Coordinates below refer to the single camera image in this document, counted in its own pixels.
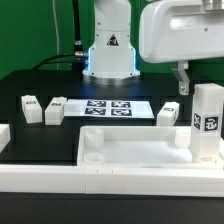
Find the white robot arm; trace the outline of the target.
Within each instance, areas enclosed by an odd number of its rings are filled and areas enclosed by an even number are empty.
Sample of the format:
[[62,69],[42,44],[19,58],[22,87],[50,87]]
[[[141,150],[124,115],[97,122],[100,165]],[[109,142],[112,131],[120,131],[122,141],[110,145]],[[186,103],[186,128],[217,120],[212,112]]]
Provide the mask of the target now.
[[129,0],[94,0],[95,40],[83,78],[122,85],[140,72],[136,57],[173,64],[179,92],[191,92],[188,62],[224,57],[224,0],[146,0],[140,15],[139,44],[130,43]]

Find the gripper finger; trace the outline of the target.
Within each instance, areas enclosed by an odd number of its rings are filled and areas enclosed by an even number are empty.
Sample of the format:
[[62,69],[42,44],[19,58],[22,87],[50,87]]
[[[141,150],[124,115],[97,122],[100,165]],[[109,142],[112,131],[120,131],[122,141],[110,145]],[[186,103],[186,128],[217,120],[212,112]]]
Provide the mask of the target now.
[[189,77],[186,70],[188,69],[187,61],[178,61],[172,64],[172,71],[179,82],[179,93],[181,95],[189,94]]

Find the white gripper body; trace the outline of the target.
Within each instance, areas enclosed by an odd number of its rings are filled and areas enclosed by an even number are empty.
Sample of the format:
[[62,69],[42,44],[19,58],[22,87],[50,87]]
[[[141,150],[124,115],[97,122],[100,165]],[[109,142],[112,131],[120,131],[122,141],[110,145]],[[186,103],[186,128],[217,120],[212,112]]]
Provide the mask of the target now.
[[160,0],[141,13],[139,52],[164,63],[224,56],[224,10],[205,11],[202,0]]

